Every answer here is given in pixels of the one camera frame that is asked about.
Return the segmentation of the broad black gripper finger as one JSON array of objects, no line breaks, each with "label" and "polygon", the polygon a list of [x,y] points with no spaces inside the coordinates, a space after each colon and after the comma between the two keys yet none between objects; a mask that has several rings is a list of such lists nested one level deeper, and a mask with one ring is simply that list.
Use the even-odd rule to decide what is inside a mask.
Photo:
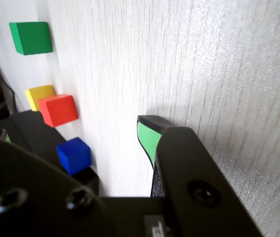
[{"label": "broad black gripper finger", "polygon": [[91,189],[0,133],[0,237],[108,237],[110,221]]}]

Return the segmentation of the slim black gripper finger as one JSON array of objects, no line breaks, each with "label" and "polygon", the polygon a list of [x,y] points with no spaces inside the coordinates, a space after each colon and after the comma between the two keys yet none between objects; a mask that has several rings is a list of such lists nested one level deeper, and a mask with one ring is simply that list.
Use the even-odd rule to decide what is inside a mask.
[{"label": "slim black gripper finger", "polygon": [[159,176],[181,237],[259,237],[261,232],[193,129],[139,115],[138,140]]}]

